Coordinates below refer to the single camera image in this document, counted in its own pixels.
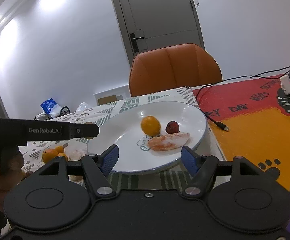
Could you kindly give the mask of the person's left hand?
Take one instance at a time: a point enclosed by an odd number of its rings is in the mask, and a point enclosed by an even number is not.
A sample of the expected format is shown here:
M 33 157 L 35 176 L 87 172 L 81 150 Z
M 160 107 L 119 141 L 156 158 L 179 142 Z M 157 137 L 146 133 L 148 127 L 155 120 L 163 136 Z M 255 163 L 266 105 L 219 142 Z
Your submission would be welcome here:
M 0 172 L 0 212 L 3 212 L 3 203 L 6 194 L 23 179 L 22 167 L 24 158 L 18 147 L 5 150 L 8 155 L 6 172 Z

